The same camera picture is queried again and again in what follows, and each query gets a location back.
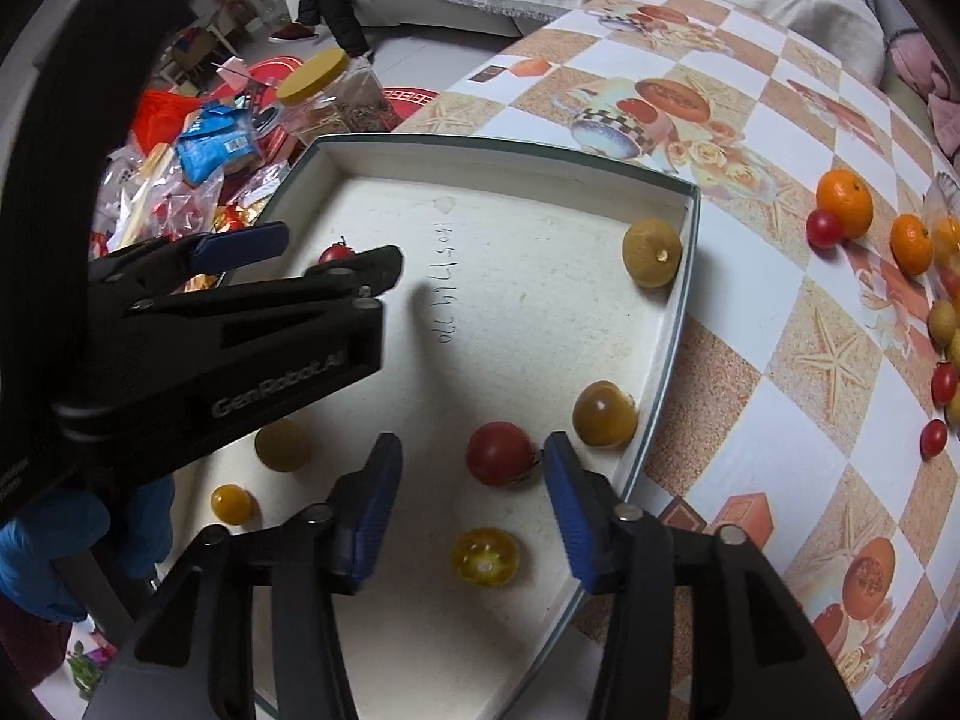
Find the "snack package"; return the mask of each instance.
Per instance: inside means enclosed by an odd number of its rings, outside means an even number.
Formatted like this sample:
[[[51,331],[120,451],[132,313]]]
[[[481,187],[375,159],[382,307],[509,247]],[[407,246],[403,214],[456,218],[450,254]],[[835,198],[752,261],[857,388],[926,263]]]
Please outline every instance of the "snack package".
[[[176,154],[191,186],[202,184],[218,167],[231,173],[262,162],[250,111],[219,100],[203,104],[195,122],[176,139]]]

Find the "clutter pile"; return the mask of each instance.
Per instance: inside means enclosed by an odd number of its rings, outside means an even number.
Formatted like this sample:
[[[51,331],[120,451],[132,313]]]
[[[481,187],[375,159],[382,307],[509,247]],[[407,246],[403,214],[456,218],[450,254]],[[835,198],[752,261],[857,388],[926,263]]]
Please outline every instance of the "clutter pile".
[[[175,241],[250,226],[318,134],[399,124],[368,63],[333,52],[287,68],[283,82],[251,74],[233,57],[219,69],[226,83],[200,100],[144,92],[128,143],[109,156],[90,259],[157,236]],[[188,288],[212,286],[218,276],[199,276]]]

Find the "table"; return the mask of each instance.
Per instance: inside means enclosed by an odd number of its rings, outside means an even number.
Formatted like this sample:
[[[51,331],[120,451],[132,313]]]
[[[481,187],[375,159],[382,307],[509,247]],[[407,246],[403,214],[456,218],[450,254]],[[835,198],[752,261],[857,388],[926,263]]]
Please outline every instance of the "table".
[[[860,711],[889,717],[960,607],[960,443],[927,463],[918,449],[934,415],[932,293],[888,244],[895,216],[919,213],[933,176],[952,175],[944,156],[855,71],[720,0],[592,1],[400,131],[582,148],[700,185],[695,284],[637,501],[677,527],[741,525],[816,620]],[[867,181],[875,219],[822,257],[805,218],[833,167]],[[877,568],[889,589],[859,619],[844,585]],[[691,652],[679,602],[676,717]],[[555,672],[555,690],[596,669],[608,611],[603,599],[581,610],[593,651],[563,654],[580,675]],[[553,704],[557,720],[583,716]]]

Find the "screw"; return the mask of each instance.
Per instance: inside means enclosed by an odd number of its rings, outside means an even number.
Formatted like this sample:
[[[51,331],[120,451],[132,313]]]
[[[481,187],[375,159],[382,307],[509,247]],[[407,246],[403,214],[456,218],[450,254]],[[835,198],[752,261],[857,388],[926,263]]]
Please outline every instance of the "screw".
[[[225,538],[228,538],[229,535],[230,531],[224,528],[223,525],[208,525],[198,533],[200,541],[203,541],[203,545],[208,547],[219,544]]]
[[[739,525],[724,525],[717,533],[720,541],[730,546],[738,546],[747,542],[747,533]]]
[[[637,522],[643,517],[643,509],[632,503],[618,503],[613,507],[613,513],[620,522]]]
[[[304,509],[301,512],[301,516],[308,524],[319,525],[322,522],[326,522],[330,517],[333,517],[333,509],[330,509],[327,504],[315,503]]]

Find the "orange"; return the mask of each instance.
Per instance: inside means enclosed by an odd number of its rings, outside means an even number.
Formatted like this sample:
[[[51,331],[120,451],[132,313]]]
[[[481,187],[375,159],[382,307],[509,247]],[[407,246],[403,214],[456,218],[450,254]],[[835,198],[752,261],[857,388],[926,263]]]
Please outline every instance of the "orange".
[[[843,224],[844,238],[867,234],[874,220],[874,199],[867,184],[849,170],[828,170],[817,184],[817,208],[832,211]]]
[[[919,217],[900,214],[890,228],[890,250],[896,264],[908,276],[925,274],[933,262],[933,240]]]

